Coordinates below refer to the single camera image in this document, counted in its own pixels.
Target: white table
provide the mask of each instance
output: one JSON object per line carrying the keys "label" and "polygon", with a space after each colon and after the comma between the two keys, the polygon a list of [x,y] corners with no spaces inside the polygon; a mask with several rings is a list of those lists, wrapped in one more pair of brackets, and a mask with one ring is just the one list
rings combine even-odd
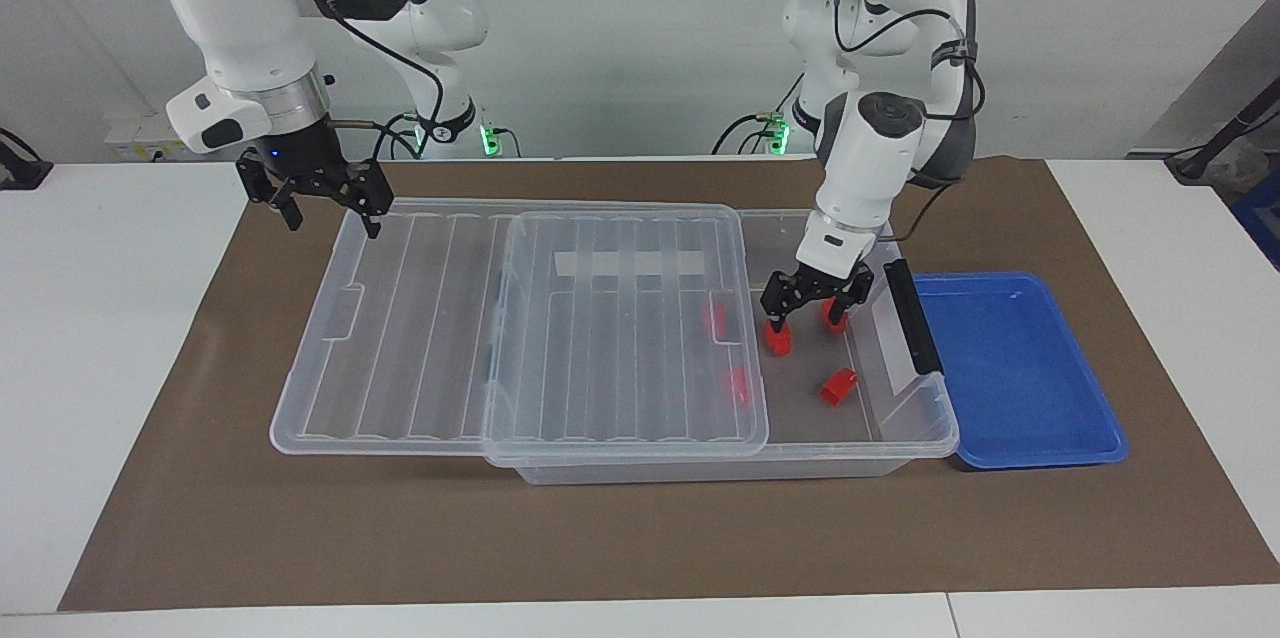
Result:
{"label": "white table", "polygon": [[[1272,552],[1280,274],[1207,188],[1057,161]],[[0,193],[0,635],[1276,635],[1280,587],[40,615],[58,601],[244,200],[230,165],[59,167]]]}

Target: brown table surface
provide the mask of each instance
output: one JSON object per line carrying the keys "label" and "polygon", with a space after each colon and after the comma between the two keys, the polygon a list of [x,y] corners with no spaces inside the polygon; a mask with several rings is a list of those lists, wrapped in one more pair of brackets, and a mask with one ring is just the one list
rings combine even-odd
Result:
{"label": "brown table surface", "polygon": [[[406,196],[806,208],[813,161],[392,165]],[[923,191],[895,215],[909,223]],[[251,208],[60,610],[1280,583],[1070,205],[988,159],[904,246],[915,273],[1028,270],[1124,424],[1126,461],[879,479],[526,486],[480,459],[289,457],[268,441],[342,214]]]}

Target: blue tray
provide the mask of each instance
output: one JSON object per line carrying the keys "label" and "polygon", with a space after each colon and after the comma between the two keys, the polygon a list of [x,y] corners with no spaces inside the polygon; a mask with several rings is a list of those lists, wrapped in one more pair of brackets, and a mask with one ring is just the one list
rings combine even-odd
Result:
{"label": "blue tray", "polygon": [[979,469],[1116,462],[1129,442],[1062,311],[1028,273],[918,275],[960,423]]}

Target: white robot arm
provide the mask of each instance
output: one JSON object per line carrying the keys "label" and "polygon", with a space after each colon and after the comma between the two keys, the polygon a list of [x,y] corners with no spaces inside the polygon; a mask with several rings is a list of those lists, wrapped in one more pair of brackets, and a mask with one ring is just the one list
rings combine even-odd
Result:
{"label": "white robot arm", "polygon": [[[343,205],[376,236],[372,220],[394,199],[376,156],[348,163],[329,117],[294,0],[170,0],[205,55],[206,76],[169,101],[169,119],[197,152],[247,141],[237,167],[250,200],[302,223],[294,195]],[[316,0],[321,12],[379,50],[417,105],[421,154],[484,155],[479,110],[457,65],[444,55],[479,45],[488,15],[475,0]]]}
{"label": "white robot arm", "polygon": [[[873,250],[892,201],[908,183],[942,188],[974,155],[977,60],[974,0],[791,0],[787,36],[805,64],[792,106],[817,140],[826,168],[792,274],[774,273],[762,302],[773,332],[813,300],[835,299],[827,318],[867,300]],[[859,90],[849,54],[902,55],[923,42],[929,95]]]}

